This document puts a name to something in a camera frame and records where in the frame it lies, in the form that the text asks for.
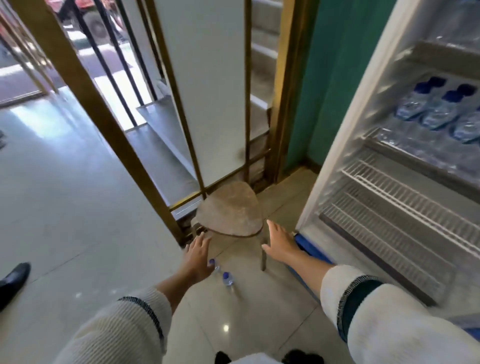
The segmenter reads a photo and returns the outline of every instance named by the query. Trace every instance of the open refrigerator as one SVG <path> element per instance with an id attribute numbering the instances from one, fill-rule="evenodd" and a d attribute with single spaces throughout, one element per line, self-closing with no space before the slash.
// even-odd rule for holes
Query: open refrigerator
<path id="1" fill-rule="evenodd" d="M 396 2 L 296 229 L 335 263 L 480 327 L 480 186 L 375 138 L 416 82 L 480 86 L 480 52 L 425 40 L 442 6 Z"/>

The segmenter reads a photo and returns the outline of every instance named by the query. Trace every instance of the metal shelf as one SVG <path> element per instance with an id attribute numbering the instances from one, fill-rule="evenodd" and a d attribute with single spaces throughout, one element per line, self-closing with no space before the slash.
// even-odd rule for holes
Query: metal shelf
<path id="1" fill-rule="evenodd" d="M 465 196 L 466 198 L 480 204 L 480 188 L 447 170 L 438 168 L 425 162 L 402 149 L 380 142 L 376 136 L 380 129 L 375 129 L 365 136 L 365 145 L 375 152 L 400 163 L 401 165 L 418 172 L 425 177 L 451 189 L 452 191 Z"/>
<path id="2" fill-rule="evenodd" d="M 455 45 L 420 41 L 405 52 L 409 61 L 480 80 L 480 53 Z"/>
<path id="3" fill-rule="evenodd" d="M 349 178 L 480 259 L 480 227 L 375 167 L 366 150 L 342 169 Z"/>
<path id="4" fill-rule="evenodd" d="M 319 218 L 426 305 L 442 302 L 455 266 L 379 214 L 378 203 L 359 188 L 348 184 L 321 207 Z"/>

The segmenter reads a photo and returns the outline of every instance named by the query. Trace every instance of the vehicle tire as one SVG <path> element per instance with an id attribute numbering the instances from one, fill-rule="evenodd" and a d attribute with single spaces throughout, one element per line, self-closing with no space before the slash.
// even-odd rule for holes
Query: vehicle tire
<path id="1" fill-rule="evenodd" d="M 84 20 L 98 46 L 101 44 L 106 44 L 110 41 L 107 29 L 105 28 L 102 18 L 98 12 L 85 13 Z"/>

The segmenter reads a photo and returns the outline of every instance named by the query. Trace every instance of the knit sweater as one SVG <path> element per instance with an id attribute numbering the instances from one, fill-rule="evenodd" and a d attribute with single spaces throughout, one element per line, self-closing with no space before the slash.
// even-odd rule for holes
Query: knit sweater
<path id="1" fill-rule="evenodd" d="M 320 300 L 357 364 L 480 363 L 480 345 L 391 284 L 350 266 L 331 268 Z M 154 288 L 123 297 L 85 323 L 55 364 L 157 364 L 167 350 L 170 304 Z M 236 364 L 277 363 L 265 354 Z"/>

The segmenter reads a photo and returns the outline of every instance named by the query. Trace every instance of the wooden stool seat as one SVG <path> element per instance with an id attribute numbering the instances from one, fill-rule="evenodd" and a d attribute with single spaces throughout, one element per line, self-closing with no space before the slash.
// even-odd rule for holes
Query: wooden stool seat
<path id="1" fill-rule="evenodd" d="M 192 232 L 197 224 L 219 234 L 248 238 L 262 232 L 264 219 L 257 195 L 245 182 L 232 182 L 215 190 L 197 208 L 192 220 Z M 261 269 L 266 268 L 266 253 L 262 250 Z"/>

